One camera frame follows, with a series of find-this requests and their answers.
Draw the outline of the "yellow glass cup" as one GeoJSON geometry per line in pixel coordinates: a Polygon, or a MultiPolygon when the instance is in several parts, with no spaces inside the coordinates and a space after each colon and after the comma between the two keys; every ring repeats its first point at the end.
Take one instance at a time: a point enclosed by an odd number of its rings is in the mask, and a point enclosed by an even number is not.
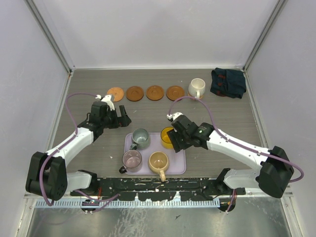
{"type": "Polygon", "coordinates": [[[161,144],[166,149],[173,149],[173,145],[167,134],[172,129],[173,129],[172,127],[165,127],[160,133],[161,144]]]}

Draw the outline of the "grey ceramic mug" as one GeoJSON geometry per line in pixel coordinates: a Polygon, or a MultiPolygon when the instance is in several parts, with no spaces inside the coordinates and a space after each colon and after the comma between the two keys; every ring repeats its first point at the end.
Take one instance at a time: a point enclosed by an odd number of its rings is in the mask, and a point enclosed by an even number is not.
{"type": "Polygon", "coordinates": [[[147,130],[143,128],[136,129],[132,133],[132,144],[130,146],[130,150],[144,150],[150,146],[150,135],[147,130]]]}

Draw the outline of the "woven rattan coaster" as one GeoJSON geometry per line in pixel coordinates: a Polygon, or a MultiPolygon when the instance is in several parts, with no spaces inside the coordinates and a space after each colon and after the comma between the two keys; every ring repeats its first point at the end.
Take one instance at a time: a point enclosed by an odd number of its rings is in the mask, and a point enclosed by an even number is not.
{"type": "MultiPolygon", "coordinates": [[[[187,93],[187,95],[188,95],[189,97],[193,97],[189,92],[187,93]]],[[[201,96],[199,97],[199,99],[202,99],[202,98],[204,98],[204,95],[201,95],[201,96]]]]}
{"type": "Polygon", "coordinates": [[[107,95],[113,95],[114,101],[118,102],[124,97],[124,90],[121,87],[112,87],[107,91],[107,95]]]}

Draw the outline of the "beige ceramic mug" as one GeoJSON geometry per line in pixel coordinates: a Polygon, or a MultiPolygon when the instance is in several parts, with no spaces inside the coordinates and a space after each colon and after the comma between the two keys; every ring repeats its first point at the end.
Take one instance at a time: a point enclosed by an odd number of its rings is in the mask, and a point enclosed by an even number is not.
{"type": "Polygon", "coordinates": [[[154,152],[148,160],[149,169],[159,175],[162,182],[166,181],[166,172],[169,169],[170,161],[168,156],[163,152],[154,152]]]}

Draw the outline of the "white speckled ceramic mug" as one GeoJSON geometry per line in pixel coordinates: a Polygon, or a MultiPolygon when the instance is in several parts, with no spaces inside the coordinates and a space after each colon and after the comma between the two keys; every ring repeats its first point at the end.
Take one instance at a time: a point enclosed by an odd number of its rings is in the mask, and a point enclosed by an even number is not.
{"type": "Polygon", "coordinates": [[[199,98],[201,95],[204,95],[206,88],[206,83],[203,79],[195,78],[192,79],[189,87],[188,92],[195,98],[199,98]]]}

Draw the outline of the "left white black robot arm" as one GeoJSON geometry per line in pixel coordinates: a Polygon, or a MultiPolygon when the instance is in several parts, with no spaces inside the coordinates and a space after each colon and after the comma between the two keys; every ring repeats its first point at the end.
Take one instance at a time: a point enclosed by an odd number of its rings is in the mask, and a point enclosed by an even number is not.
{"type": "Polygon", "coordinates": [[[87,146],[101,136],[104,129],[127,127],[131,123],[125,107],[119,106],[120,115],[107,102],[97,101],[91,106],[86,119],[57,147],[36,152],[31,157],[25,189],[27,192],[59,200],[65,193],[82,190],[88,196],[99,190],[97,174],[79,170],[68,173],[69,163],[87,146]]]}

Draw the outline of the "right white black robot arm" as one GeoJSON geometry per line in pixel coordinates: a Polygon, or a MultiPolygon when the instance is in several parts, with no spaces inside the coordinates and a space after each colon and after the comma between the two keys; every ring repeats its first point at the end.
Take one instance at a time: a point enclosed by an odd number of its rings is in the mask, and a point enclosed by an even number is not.
{"type": "Polygon", "coordinates": [[[167,115],[173,127],[167,135],[176,153],[191,146],[225,154],[248,166],[248,169],[225,168],[216,178],[214,188],[231,194],[239,188],[258,188],[267,195],[281,198],[294,169],[285,151],[257,147],[229,136],[208,123],[196,125],[182,113],[167,115]]]}

